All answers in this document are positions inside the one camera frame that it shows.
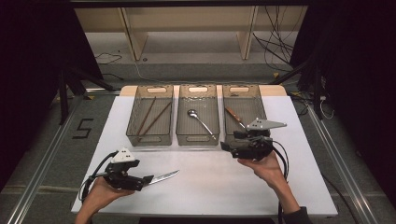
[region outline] floor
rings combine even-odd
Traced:
[[[290,35],[288,44],[293,45],[296,35]],[[257,36],[269,38],[269,34],[265,32],[257,33]],[[150,33],[141,60],[137,63],[131,60],[123,34],[87,34],[87,37],[97,56],[105,82],[114,87],[200,81],[263,84],[274,80],[276,73],[285,74],[279,69],[290,69],[288,65],[265,52],[256,40],[253,40],[249,59],[241,60],[234,33]],[[282,54],[276,46],[272,50]],[[298,78],[296,76],[283,83],[288,92],[298,91],[295,86]],[[89,82],[84,84],[88,89],[97,88]],[[86,97],[77,97],[69,92],[71,119],[64,126],[59,125],[59,100],[53,100],[49,106],[47,121],[40,127],[30,150],[26,151],[0,194],[0,223],[11,220],[14,208],[17,207],[26,208],[20,218],[22,223],[74,222],[75,214],[70,212],[71,206],[117,94],[118,92],[89,91]],[[314,223],[354,223],[351,213],[357,217],[359,223],[396,223],[394,207],[359,156],[359,151],[337,118],[336,111],[332,116],[331,106],[323,104],[325,115],[332,118],[325,118],[317,123],[309,102],[293,98],[296,98],[293,101],[296,113],[300,114],[300,121],[320,171],[340,190],[351,208],[348,211],[342,197],[326,182],[339,215],[329,218],[313,217]],[[87,138],[78,138],[86,134],[78,130],[84,119],[83,124],[90,127],[91,131]],[[318,131],[324,128],[329,132],[327,138],[330,136],[332,139],[330,145]],[[53,138],[59,136],[59,141],[54,142]],[[335,161],[332,156],[334,149],[345,163],[341,167],[350,172],[352,182],[367,202],[368,210],[361,209],[361,204],[350,192],[350,187],[346,184],[350,179],[346,180],[343,171],[339,170],[339,161]],[[20,199],[26,197],[25,193],[35,181],[38,181],[38,185],[32,191],[36,194],[27,197],[28,203],[21,202]],[[372,219],[364,216],[367,213]],[[139,217],[98,214],[93,222],[138,223]]]

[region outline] metal spoon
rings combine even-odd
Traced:
[[[208,131],[210,134],[213,134],[213,133],[210,131],[210,129],[199,119],[198,113],[197,113],[196,110],[190,109],[189,111],[187,111],[187,114],[188,114],[190,117],[192,117],[192,118],[198,119],[198,121],[200,121],[200,122],[202,123],[202,125],[204,125],[204,127],[207,129],[207,131]]]

